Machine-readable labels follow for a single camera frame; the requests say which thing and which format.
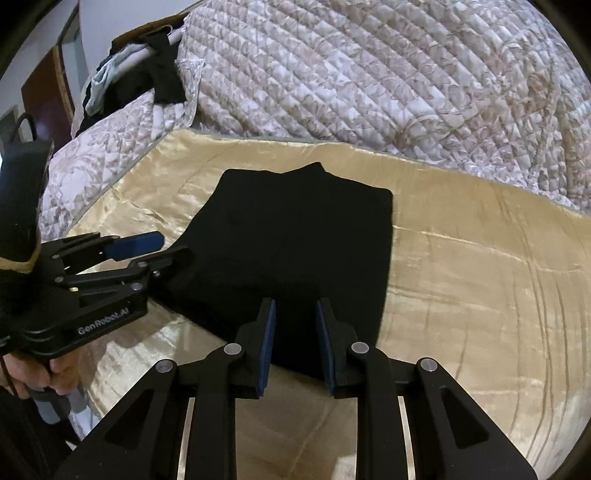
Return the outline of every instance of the cable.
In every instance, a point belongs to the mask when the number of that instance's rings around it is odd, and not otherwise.
[[[6,366],[6,362],[4,361],[4,356],[2,356],[2,355],[0,355],[0,365],[2,366],[2,372],[4,373],[4,376],[6,377],[6,380],[8,382],[8,386],[9,386],[10,390],[12,391],[12,394],[15,396],[16,399],[19,399],[17,388],[14,385],[14,382],[12,380],[12,377],[10,376],[10,373],[8,373],[8,367]],[[43,447],[41,446],[41,442],[39,441],[39,438],[35,434],[35,429],[33,428],[32,424],[29,420],[29,416],[27,414],[27,411],[25,410],[25,408],[21,405],[21,403],[19,401],[15,402],[15,404],[17,404],[18,408],[21,409],[21,417],[23,419],[23,423],[25,424],[25,428],[28,430],[29,438],[32,440],[31,443],[33,445],[33,448],[35,449],[35,459],[37,460],[37,466],[39,468],[39,473],[41,474],[41,476],[43,478],[47,478],[48,480],[50,480],[51,479],[51,469],[49,468],[49,463],[47,462],[47,456],[45,455],[45,452],[43,451]]]

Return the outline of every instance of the metal screw head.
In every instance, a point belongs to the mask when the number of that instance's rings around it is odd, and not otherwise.
[[[227,355],[238,355],[240,352],[242,352],[242,347],[239,343],[229,343],[223,348],[223,351]]]
[[[421,360],[421,368],[427,372],[434,372],[437,370],[437,362],[433,358],[423,358]]]
[[[369,345],[363,342],[355,342],[353,345],[351,345],[351,350],[362,355],[369,352]]]
[[[170,372],[172,369],[173,363],[170,360],[161,360],[156,364],[156,371],[160,372],[161,374]]]

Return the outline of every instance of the quilted blanket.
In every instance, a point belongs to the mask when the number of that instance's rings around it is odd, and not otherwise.
[[[527,0],[207,0],[201,128],[338,140],[589,210],[591,84]]]

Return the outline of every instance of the white wall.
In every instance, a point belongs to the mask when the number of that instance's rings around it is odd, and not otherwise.
[[[77,106],[82,87],[88,78],[88,67],[86,66],[86,56],[82,46],[82,35],[80,33],[80,16],[72,19],[68,31],[61,42],[61,56],[64,60],[64,70],[70,94]]]
[[[76,4],[77,0],[61,0],[37,24],[18,50],[0,79],[0,116],[14,105],[17,106],[19,115],[24,113],[21,87],[41,59],[57,43]],[[25,139],[30,139],[28,127],[23,128],[22,132]]]
[[[176,15],[197,0],[80,0],[80,30],[90,72],[109,55],[111,41],[148,22]]]

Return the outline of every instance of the black garment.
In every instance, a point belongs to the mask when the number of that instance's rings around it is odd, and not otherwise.
[[[157,300],[231,341],[277,301],[273,361],[317,378],[315,303],[375,345],[392,244],[392,193],[335,177],[320,163],[284,174],[228,170],[177,240],[193,260]]]
[[[72,452],[77,437],[67,420],[49,426],[32,400],[12,397],[0,388],[0,478],[50,480]]]
[[[140,62],[117,82],[109,85],[105,91],[102,111],[92,116],[85,112],[84,120],[82,120],[76,136],[152,88],[154,89],[154,103],[157,105],[186,101],[183,84],[178,77],[174,64],[180,42],[171,45],[168,42],[167,32],[164,30],[143,38],[155,50],[155,54]],[[99,69],[110,58],[108,57],[101,62]],[[89,99],[90,84],[86,88],[86,97],[82,102],[84,108]]]

